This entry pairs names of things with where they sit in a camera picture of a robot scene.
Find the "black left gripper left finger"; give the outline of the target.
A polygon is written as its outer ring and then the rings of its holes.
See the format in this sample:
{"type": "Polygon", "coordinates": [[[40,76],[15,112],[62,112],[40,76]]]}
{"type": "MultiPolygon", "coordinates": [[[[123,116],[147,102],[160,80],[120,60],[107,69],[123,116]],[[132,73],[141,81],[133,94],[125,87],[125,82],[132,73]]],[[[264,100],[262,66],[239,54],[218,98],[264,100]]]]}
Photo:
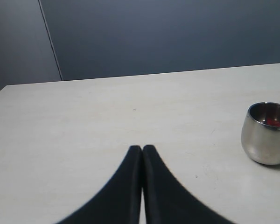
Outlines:
{"type": "Polygon", "coordinates": [[[107,184],[61,224],[137,224],[142,194],[142,150],[130,146],[107,184]]]}

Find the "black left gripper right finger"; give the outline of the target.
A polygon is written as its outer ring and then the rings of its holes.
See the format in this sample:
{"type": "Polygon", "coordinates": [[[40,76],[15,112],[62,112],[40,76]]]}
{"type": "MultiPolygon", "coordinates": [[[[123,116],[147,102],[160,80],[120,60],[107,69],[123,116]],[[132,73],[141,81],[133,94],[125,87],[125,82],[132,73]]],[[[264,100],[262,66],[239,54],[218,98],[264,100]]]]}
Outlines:
{"type": "Polygon", "coordinates": [[[232,223],[190,194],[169,171],[155,146],[144,146],[143,165],[148,224],[232,223]]]}

